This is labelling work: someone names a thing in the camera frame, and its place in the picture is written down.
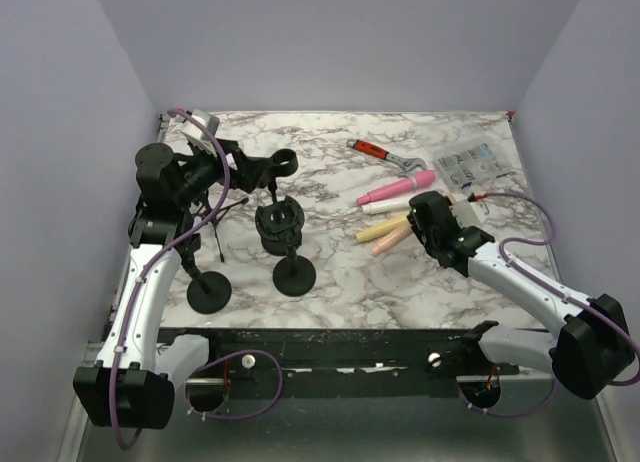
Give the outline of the peach microphone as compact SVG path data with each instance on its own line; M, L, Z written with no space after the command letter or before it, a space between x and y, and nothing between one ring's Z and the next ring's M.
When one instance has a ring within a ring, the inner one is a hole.
M408 221L403 221L395 229L376 242L372 248L373 255L378 256L389 251L412 234L413 231L410 223Z

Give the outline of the white grey-headed microphone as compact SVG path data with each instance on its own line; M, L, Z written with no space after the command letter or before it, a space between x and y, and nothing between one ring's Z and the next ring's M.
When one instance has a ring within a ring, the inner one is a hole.
M405 210L409 207L409 202L406 198L388 199L378 202L372 202L361 207L362 212L365 214L381 214L399 210Z

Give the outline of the pink microphone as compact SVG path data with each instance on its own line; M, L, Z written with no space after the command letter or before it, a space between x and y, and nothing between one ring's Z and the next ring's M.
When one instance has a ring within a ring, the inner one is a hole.
M399 181L384 185L358 197L356 203L360 206L393 198L417 189L429 187L436 179L432 170L420 170Z

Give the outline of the beige microphone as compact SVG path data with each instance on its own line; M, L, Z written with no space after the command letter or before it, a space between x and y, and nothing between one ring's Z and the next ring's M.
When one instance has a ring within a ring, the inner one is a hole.
M371 226L365 230L362 230L356 234L356 241L358 243L364 243L371 240L383 237L393 230L401 226L407 221L406 215L394 217L392 219L385 220L377 225Z

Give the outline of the black shock-mount round-base stand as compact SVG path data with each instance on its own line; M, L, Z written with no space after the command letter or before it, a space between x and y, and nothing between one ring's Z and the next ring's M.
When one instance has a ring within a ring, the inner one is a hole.
M308 293L316 282L312 262L297 254L302 244L304 211L290 196L268 206L259 206L255 213L255 226L263 248L271 255L282 258L273 270L276 289L289 297Z

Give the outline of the tall black round-base stand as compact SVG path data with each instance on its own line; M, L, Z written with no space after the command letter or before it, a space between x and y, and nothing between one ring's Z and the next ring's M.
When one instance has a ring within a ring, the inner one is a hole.
M269 158L271 160L271 173L274 176L274 183L269 187L264 188L269 192L271 196L271 203L269 204L271 205L272 203L283 200L286 196L288 196L285 195L279 197L277 195L277 179L286 178L293 175L298 170L299 164L296 152L291 149L279 149L271 156L265 158Z

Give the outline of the black clip round-base stand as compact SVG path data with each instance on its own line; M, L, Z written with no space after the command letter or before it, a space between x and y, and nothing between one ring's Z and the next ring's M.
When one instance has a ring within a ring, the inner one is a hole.
M199 234L178 245L181 266L191 278L187 287L187 302L192 310L202 315L211 315L226 307L232 295L229 279L215 271L201 272L195 254L201 248Z

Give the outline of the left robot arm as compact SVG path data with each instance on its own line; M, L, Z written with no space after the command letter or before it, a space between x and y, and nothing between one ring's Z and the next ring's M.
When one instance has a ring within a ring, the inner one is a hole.
M246 193L272 187L278 164L294 163L296 157L251 157L235 141L220 145L221 155L201 147L180 155L164 143L151 143L135 156L141 194L128 230L129 261L118 310L95 362L78 368L73 379L77 397L98 427L162 429L187 378L193 372L209 377L221 367L220 350L202 336L182 335L164 351L157 347L179 269L191 276L204 299L227 301L231 295L224 276L202 273L195 264L200 237L190 208L204 201L215 183Z

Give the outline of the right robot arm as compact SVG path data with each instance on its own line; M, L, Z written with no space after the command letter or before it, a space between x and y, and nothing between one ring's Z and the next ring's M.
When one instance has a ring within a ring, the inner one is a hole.
M496 290L523 308L543 331L488 322L460 349L460 361L480 374L496 364L552 375L573 395L591 400L607 386L634 385L620 379L639 358L622 305L603 294L592 297L533 269L506 249L507 241L474 225L463 225L448 197L428 191L409 201L408 223L426 253Z

